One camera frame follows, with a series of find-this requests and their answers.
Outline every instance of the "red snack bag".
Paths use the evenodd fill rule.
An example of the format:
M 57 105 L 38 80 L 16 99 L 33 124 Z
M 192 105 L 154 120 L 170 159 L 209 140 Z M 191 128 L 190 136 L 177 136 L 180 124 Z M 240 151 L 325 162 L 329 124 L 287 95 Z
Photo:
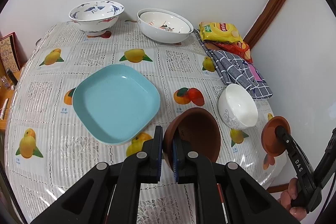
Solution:
M 250 47 L 244 41 L 241 43 L 240 41 L 236 41 L 233 43 L 224 43 L 224 42 L 215 42 L 209 41 L 215 46 L 221 48 L 224 51 L 237 54 L 241 58 L 244 58 L 247 62 L 253 63 L 250 53 Z

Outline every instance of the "bottle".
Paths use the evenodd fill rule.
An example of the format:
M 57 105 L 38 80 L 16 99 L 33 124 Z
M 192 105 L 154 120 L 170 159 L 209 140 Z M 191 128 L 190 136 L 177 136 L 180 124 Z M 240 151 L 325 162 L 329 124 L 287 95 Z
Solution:
M 7 78 L 5 76 L 1 77 L 1 82 L 2 82 L 2 85 L 7 89 L 7 90 L 10 90 L 11 89 L 11 85 L 10 83 L 8 82 Z

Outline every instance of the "human hand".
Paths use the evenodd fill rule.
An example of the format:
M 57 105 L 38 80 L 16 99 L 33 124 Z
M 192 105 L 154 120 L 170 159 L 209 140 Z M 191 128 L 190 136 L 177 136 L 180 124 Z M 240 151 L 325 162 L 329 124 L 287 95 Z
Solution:
M 307 211 L 303 207 L 292 207 L 292 199 L 297 198 L 297 178 L 292 178 L 288 185 L 288 190 L 285 190 L 281 193 L 278 201 L 281 203 L 286 210 L 288 210 L 291 215 L 293 215 L 298 221 L 304 219 L 307 215 Z

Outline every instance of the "wooden shelf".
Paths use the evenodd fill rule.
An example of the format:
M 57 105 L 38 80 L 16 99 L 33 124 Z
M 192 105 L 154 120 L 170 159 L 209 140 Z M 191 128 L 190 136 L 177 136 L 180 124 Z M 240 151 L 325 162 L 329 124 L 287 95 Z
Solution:
M 21 75 L 21 70 L 17 72 L 13 72 L 15 78 L 19 80 Z M 7 117 L 9 113 L 9 108 L 12 103 L 12 97 L 14 95 L 14 90 L 6 90 L 4 87 L 0 88 L 0 108 L 2 107 L 3 103 L 5 102 L 6 98 L 8 98 L 8 103 L 5 111 L 5 116 L 3 120 L 0 120 L 0 130 L 5 131 L 6 130 L 6 123 L 7 123 Z

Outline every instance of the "small brown clay dish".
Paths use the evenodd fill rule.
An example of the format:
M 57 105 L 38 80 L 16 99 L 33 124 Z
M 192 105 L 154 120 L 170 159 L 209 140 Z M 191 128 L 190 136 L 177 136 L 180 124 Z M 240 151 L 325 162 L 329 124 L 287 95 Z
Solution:
M 282 116 L 275 116 L 264 126 L 261 133 L 261 145 L 266 153 L 272 157 L 280 156 L 285 152 L 286 148 L 283 143 L 277 139 L 275 135 L 275 128 L 283 126 L 288 134 L 291 133 L 291 128 L 287 120 Z
M 173 168 L 172 142 L 178 128 L 182 140 L 189 141 L 194 151 L 216 162 L 221 149 L 221 133 L 215 118 L 204 108 L 194 107 L 177 116 L 163 138 L 165 160 Z

